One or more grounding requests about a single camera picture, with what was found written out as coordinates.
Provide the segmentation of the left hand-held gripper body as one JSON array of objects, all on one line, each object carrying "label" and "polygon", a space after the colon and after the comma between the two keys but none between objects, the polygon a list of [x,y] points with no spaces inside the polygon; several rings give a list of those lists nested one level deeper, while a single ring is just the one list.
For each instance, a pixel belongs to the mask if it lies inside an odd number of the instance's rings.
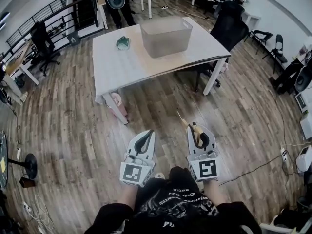
[{"label": "left hand-held gripper body", "polygon": [[146,135],[149,130],[139,133],[129,142],[124,161],[120,165],[119,180],[127,185],[144,187],[153,173],[155,162],[154,152],[137,155],[134,147],[135,142]]}]

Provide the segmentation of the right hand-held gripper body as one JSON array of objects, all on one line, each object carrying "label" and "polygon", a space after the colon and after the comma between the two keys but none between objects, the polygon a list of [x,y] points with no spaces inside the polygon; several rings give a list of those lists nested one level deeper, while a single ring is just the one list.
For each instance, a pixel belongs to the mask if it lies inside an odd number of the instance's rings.
[{"label": "right hand-held gripper body", "polygon": [[[216,146],[215,136],[205,126],[193,122],[196,144],[194,148],[189,149],[187,161],[189,169],[195,181],[203,182],[205,180],[217,179],[220,175],[220,165],[218,160],[218,148]],[[210,143],[205,149],[202,148],[202,133],[210,133]]]}]

